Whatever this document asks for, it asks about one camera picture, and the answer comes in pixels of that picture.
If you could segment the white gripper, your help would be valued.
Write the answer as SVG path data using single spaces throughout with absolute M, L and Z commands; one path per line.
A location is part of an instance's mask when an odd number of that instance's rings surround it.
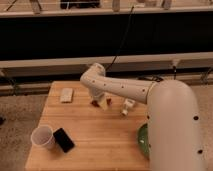
M 108 109 L 107 98 L 104 96 L 105 95 L 104 91 L 100 89 L 92 88 L 90 90 L 90 94 L 93 100 L 99 100 L 98 104 L 103 110 Z

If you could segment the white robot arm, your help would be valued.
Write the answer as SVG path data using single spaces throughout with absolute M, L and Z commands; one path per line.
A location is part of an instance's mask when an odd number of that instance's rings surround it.
M 198 102 L 186 83 L 112 78 L 99 63 L 80 82 L 95 100 L 108 92 L 147 106 L 151 171 L 207 171 Z

